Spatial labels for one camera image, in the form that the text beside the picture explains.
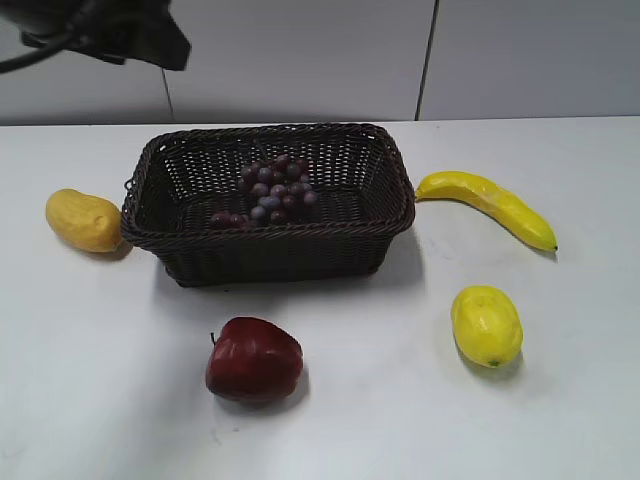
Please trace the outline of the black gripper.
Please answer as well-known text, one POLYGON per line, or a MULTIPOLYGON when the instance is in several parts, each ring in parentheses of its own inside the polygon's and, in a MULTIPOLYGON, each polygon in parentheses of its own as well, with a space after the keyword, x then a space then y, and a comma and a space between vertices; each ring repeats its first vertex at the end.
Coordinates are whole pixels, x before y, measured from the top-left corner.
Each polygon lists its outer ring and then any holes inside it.
POLYGON ((123 65, 138 60, 165 70, 186 68, 191 44, 168 1, 22 1, 20 41, 31 49, 22 69, 70 51, 123 65))

